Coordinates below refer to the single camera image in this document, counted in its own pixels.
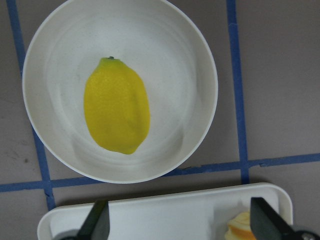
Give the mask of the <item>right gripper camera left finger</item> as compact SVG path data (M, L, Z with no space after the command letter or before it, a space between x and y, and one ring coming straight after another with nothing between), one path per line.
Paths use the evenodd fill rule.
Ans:
M77 240L107 240L110 234L109 202L98 200L94 203L80 230Z

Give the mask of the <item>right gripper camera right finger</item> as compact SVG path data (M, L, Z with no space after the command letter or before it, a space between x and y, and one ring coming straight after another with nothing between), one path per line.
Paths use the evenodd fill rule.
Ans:
M250 200L250 228L256 240L291 240L295 231L263 197Z

